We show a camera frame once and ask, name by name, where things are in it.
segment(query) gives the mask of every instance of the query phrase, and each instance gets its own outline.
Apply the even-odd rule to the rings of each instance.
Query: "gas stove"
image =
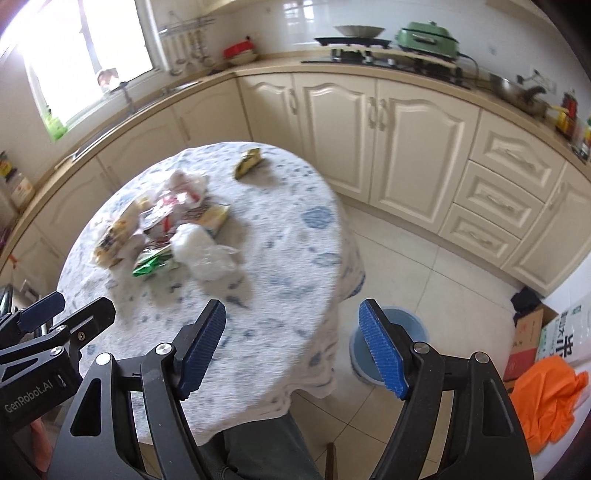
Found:
[[[372,45],[378,45],[384,49],[384,52],[388,52],[389,50],[389,47],[385,45],[384,42],[376,43],[376,41],[379,40],[378,38],[371,39],[373,40],[373,43],[369,42],[369,39],[362,39],[365,40],[365,43],[357,43],[358,39],[348,37],[344,39],[317,38],[316,40],[323,46],[329,43],[337,43],[347,46],[350,46],[351,44],[363,45],[366,46],[366,48],[371,48]],[[446,62],[447,65],[442,65],[440,62],[437,62],[438,59],[435,58],[433,61],[430,61],[429,57],[425,55],[421,55],[420,57],[421,58],[401,57],[398,59],[394,56],[394,54],[391,54],[388,58],[379,58],[374,56],[374,52],[372,50],[348,50],[346,48],[335,47],[331,48],[330,56],[303,60],[302,63],[340,63],[396,70],[398,72],[413,73],[416,75],[429,77],[470,90],[470,85],[464,78],[462,69],[460,67],[451,64],[451,62]]]

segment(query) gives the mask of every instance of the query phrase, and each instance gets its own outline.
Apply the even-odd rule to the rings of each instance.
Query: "floral tablecloth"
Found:
[[[240,152],[254,147],[265,160],[234,180]],[[117,215],[176,168],[208,172],[209,191],[231,205],[216,241],[239,250],[238,271],[200,283],[185,266],[134,278],[129,261],[111,270],[92,265],[97,219]],[[173,340],[209,299],[221,300],[226,329],[201,387],[183,402],[202,445],[229,427],[285,414],[295,389],[317,397],[334,390],[337,305],[357,293],[364,278],[340,201],[316,170],[270,145],[220,143],[159,162],[105,203],[68,255],[57,288],[66,311],[56,320],[100,296],[115,304],[114,325],[83,350],[84,375],[99,353],[143,355]],[[149,442],[141,394],[133,402],[138,437]]]

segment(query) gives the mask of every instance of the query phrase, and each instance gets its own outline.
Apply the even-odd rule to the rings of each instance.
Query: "orange cloth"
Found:
[[[574,405],[588,383],[587,372],[575,375],[558,355],[540,360],[517,379],[511,401],[532,455],[568,431]]]

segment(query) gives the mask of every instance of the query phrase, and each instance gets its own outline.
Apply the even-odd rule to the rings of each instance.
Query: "tiled floor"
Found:
[[[375,298],[382,306],[416,312],[430,343],[447,355],[487,352],[504,371],[513,339],[513,286],[431,242],[365,212],[347,207],[350,227],[365,263],[363,290],[340,305],[337,388],[327,398],[298,391],[291,412],[320,472],[326,444],[337,448],[339,480],[369,478],[388,441],[402,402],[381,387],[371,387],[353,373],[348,342],[357,325],[359,303]],[[439,465],[449,425],[451,393],[440,415],[423,475]]]

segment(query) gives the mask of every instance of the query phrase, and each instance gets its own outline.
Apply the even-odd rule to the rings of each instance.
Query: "blue bucket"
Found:
[[[429,342],[427,329],[413,312],[400,307],[386,307],[382,309],[390,323],[402,325],[407,331],[413,342]],[[375,365],[374,358],[369,351],[361,329],[357,327],[349,341],[349,355],[351,365],[355,373],[364,381],[384,386],[384,380],[380,375],[378,367]]]

